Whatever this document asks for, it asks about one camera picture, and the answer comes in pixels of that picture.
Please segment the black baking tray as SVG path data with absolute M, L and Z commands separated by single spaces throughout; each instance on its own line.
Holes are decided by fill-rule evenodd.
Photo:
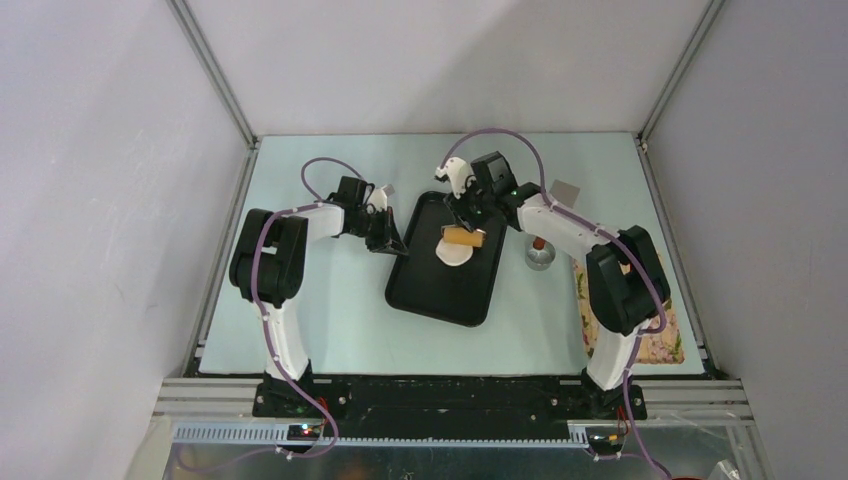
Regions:
M 385 299 L 398 310 L 476 327 L 488 314 L 506 227 L 487 222 L 482 247 L 464 264 L 448 266 L 436 254 L 441 228 L 453 221 L 444 197 L 437 191 L 419 196 L 404 237 L 408 254 L 396 259 Z

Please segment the wooden dough roller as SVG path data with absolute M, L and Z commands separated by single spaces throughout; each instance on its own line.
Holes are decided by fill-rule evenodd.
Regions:
M 486 240 L 486 232 L 480 229 L 468 231 L 459 226 L 445 226 L 442 229 L 442 240 L 447 244 L 481 248 Z

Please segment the white dough ball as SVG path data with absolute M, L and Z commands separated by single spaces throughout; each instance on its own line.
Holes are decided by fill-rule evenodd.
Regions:
M 436 257 L 449 267 L 459 267 L 473 256 L 474 248 L 440 240 L 435 248 Z

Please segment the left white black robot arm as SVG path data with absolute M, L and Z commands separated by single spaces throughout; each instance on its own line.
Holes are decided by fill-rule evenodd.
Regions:
M 259 318 L 267 350 L 265 383 L 282 383 L 278 404 L 292 416 L 304 416 L 316 403 L 315 388 L 301 380 L 311 371 L 297 319 L 307 247 L 350 235 L 371 253 L 403 256 L 389 205 L 394 189 L 344 176 L 337 190 L 309 204 L 272 212 L 251 209 L 245 218 L 229 267 L 230 283 L 251 303 Z

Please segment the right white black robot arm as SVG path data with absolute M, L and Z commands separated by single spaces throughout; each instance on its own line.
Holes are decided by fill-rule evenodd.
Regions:
M 539 237 L 584 272 L 588 301 L 599 324 L 581 392 L 585 411 L 606 418 L 622 403 L 619 386 L 634 363 L 636 340 L 653 319 L 665 324 L 670 287 L 651 235 L 634 225 L 611 231 L 556 202 L 533 183 L 520 184 L 499 152 L 467 162 L 450 157 L 435 170 L 449 184 L 445 197 L 456 223 L 472 232 L 494 220 Z

